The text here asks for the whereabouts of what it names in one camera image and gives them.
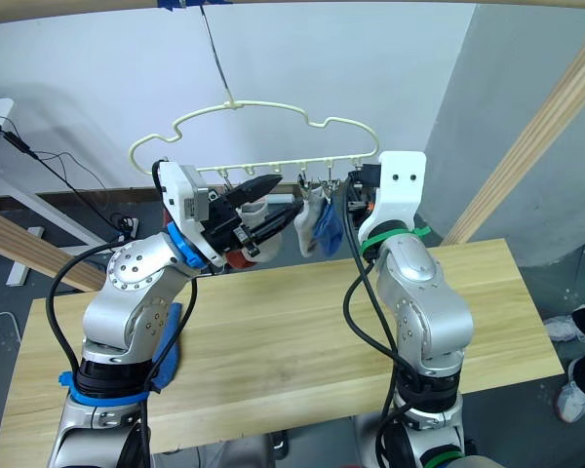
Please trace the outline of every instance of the gray floor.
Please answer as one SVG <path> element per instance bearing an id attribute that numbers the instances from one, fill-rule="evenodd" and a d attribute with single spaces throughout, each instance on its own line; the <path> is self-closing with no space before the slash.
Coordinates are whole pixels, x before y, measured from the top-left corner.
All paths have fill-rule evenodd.
<path id="1" fill-rule="evenodd" d="M 65 207 L 65 212 L 110 238 L 112 233 L 86 210 Z M 113 207 L 115 211 L 136 215 L 142 221 L 139 236 L 156 232 L 160 226 L 158 204 L 124 204 Z M 71 236 L 50 225 L 29 211 L 5 214 L 23 227 L 43 225 L 44 238 L 57 246 L 76 245 Z M 427 242 L 437 243 L 430 236 Z M 285 235 L 287 245 L 296 242 L 294 232 Z M 348 256 L 342 248 L 336 258 Z M 322 261 L 321 256 L 310 261 Z M 298 250 L 288 249 L 269 265 L 284 266 L 307 261 Z M 30 301 L 42 297 L 50 280 L 35 272 L 29 274 L 25 286 L 10 289 L 4 286 L 11 262 L 0 257 L 0 312 L 8 310 L 16 314 L 23 328 Z M 522 270 L 529 291 L 543 318 L 568 313 L 585 303 L 585 247 L 560 261 L 544 267 Z M 63 293 L 70 288 L 64 287 Z M 569 343 L 558 347 L 561 359 L 566 362 L 585 353 L 585 343 Z M 0 418 L 6 400 L 7 389 L 18 352 L 18 344 L 11 323 L 0 318 Z M 511 468 L 572 468 L 585 463 L 585 417 L 578 423 L 561 423 L 552 410 L 552 400 L 561 385 L 563 376 L 536 380 L 510 387 L 497 388 L 465 396 L 464 425 L 467 436 L 473 438 L 479 451 Z M 279 468 L 323 467 L 340 468 L 358 465 L 353 425 L 349 418 L 330 421 L 290 431 L 291 452 L 288 458 L 278 462 Z M 215 466 L 220 445 L 200 448 L 202 468 Z M 181 450 L 173 454 L 157 455 L 157 466 L 164 468 L 197 467 L 196 449 Z"/>

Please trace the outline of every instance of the wooden table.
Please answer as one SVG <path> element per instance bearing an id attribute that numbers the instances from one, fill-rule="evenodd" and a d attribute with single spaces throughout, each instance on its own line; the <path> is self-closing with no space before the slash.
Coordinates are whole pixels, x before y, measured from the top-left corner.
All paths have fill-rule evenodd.
<path id="1" fill-rule="evenodd" d="M 468 301 L 475 337 L 461 377 L 464 393 L 562 373 L 504 241 L 433 250 L 448 282 Z M 378 410 L 390 363 L 355 336 L 342 297 L 352 260 L 203 279 L 182 335 L 174 382 L 150 398 L 154 451 L 186 448 Z M 178 297 L 186 303 L 186 288 Z M 74 346 L 94 292 L 57 298 Z M 357 291 L 352 311 L 374 336 L 380 327 Z M 33 302 L 0 431 L 0 467 L 45 466 L 65 390 L 67 362 Z"/>

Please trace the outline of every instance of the hanging wire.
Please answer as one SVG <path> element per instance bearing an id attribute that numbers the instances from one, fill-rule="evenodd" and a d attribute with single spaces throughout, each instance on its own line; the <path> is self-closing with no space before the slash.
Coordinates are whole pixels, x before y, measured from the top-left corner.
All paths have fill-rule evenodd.
<path id="1" fill-rule="evenodd" d="M 221 77 L 221 81 L 223 82 L 223 88 L 225 88 L 225 92 L 227 93 L 227 97 L 230 100 L 230 104 L 232 107 L 234 106 L 234 97 L 232 96 L 232 92 L 230 91 L 229 86 L 227 86 L 227 80 L 225 79 L 225 74 L 223 73 L 223 68 L 221 67 L 221 62 L 218 61 L 218 54 L 216 53 L 215 41 L 213 40 L 213 34 L 211 33 L 211 27 L 208 24 L 208 18 L 206 18 L 206 12 L 204 11 L 204 6 L 199 6 L 200 12 L 202 12 L 202 19 L 204 20 L 204 26 L 206 27 L 206 32 L 208 33 L 208 39 L 211 42 L 211 48 L 213 49 L 213 56 L 214 62 L 216 63 L 216 68 L 218 68 L 218 75 Z"/>

